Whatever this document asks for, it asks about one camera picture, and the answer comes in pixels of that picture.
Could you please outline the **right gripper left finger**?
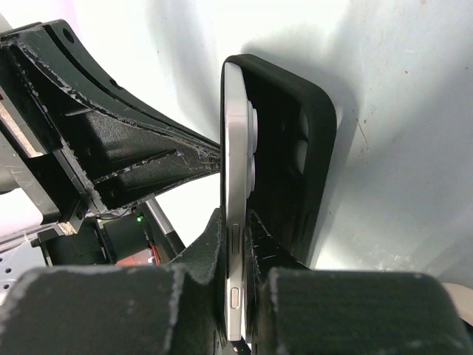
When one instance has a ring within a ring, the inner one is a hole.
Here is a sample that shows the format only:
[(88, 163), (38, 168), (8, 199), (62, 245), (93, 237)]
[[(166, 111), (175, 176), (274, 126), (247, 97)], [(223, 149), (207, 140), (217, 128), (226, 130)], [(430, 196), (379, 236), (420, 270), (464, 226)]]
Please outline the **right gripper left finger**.
[(23, 273), (1, 306), (3, 354), (219, 354), (225, 232), (204, 232), (164, 266), (57, 266)]

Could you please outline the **beige phone case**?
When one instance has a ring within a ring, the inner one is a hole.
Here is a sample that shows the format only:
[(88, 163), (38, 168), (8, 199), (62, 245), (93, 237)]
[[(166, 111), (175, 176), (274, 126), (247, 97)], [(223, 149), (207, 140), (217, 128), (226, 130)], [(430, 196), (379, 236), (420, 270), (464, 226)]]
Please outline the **beige phone case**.
[(443, 287), (449, 293), (460, 318), (473, 325), (473, 290), (454, 283), (443, 283)]

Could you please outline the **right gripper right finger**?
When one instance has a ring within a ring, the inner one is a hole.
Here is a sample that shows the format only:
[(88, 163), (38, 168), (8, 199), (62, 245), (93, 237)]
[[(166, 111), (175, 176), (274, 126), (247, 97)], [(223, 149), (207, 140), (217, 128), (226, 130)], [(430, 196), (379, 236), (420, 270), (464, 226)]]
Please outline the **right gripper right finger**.
[(247, 333), (255, 354), (467, 354), (469, 334), (427, 274), (317, 271), (248, 217)]

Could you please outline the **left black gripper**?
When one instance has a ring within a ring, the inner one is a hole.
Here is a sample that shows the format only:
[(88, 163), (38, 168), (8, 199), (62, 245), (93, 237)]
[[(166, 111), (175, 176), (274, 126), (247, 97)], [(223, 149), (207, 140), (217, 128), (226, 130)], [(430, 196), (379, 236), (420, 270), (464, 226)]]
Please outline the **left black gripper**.
[(59, 19), (1, 33), (1, 167), (39, 224), (74, 234), (217, 173), (220, 146), (116, 84)]

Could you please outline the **white-edged black phone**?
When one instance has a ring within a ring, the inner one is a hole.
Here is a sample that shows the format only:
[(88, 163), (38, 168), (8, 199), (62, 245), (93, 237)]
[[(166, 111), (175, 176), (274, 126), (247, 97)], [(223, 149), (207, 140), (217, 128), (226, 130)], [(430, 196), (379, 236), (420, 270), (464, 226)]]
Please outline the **white-edged black phone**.
[(258, 114), (248, 99), (242, 68), (222, 68), (222, 187), (227, 236), (225, 330), (227, 339), (241, 339), (244, 294), (244, 236), (247, 200), (254, 190)]

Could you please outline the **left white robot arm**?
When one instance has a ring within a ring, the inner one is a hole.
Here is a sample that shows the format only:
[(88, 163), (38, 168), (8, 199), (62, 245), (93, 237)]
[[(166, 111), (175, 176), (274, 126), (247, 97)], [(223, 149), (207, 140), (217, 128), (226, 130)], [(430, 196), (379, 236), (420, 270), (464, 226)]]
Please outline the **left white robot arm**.
[(171, 260), (156, 196), (219, 169), (217, 143), (121, 87), (65, 21), (2, 30), (2, 296), (32, 268)]

